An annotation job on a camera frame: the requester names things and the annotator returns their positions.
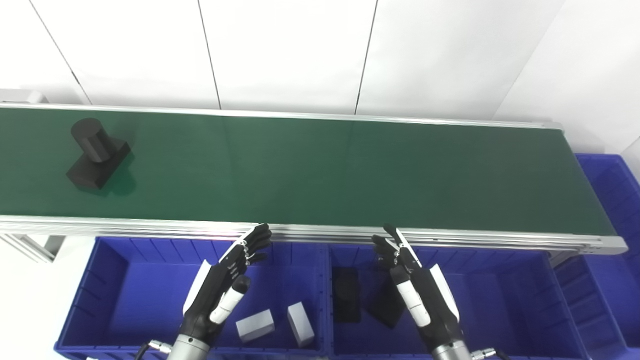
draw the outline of robotic finger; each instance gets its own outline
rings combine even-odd
[[[184,318],[173,346],[151,341],[134,359],[141,359],[148,347],[168,352],[167,360],[206,359],[225,320],[249,290],[251,280],[244,275],[247,266],[266,259],[258,250],[269,245],[271,230],[260,224],[234,241],[217,264],[203,261],[184,302]]]
[[[423,268],[412,246],[400,230],[384,225],[393,240],[374,235],[378,264],[390,270],[391,278],[415,321],[422,341],[435,360],[482,360],[504,353],[492,348],[470,353],[460,327],[460,312],[438,264]]]

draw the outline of white block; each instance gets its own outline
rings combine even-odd
[[[314,340],[314,330],[311,328],[309,317],[302,302],[293,304],[287,308],[287,318],[296,337],[298,347],[305,347]]]
[[[237,321],[236,327],[243,343],[269,334],[276,329],[269,309]]]

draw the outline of black block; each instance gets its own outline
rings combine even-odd
[[[332,268],[333,321],[360,322],[360,283],[356,268]]]
[[[369,306],[367,306],[367,312],[390,329],[396,327],[405,309],[406,304],[404,303],[402,295],[398,292],[393,279],[391,279],[391,276],[385,279],[380,290],[378,290]]]
[[[67,172],[67,177],[78,186],[101,189],[107,180],[115,172],[124,158],[131,152],[129,144],[123,140],[110,138],[113,142],[115,153],[110,159],[101,163],[94,163],[85,154],[74,163]]]

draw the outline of white floor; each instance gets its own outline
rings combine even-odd
[[[51,264],[34,263],[0,241],[0,358],[62,360],[53,350],[93,247],[65,239]]]

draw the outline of conveyor leg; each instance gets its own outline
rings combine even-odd
[[[50,236],[44,247],[23,234],[0,234],[0,239],[37,263],[52,263],[64,236]]]

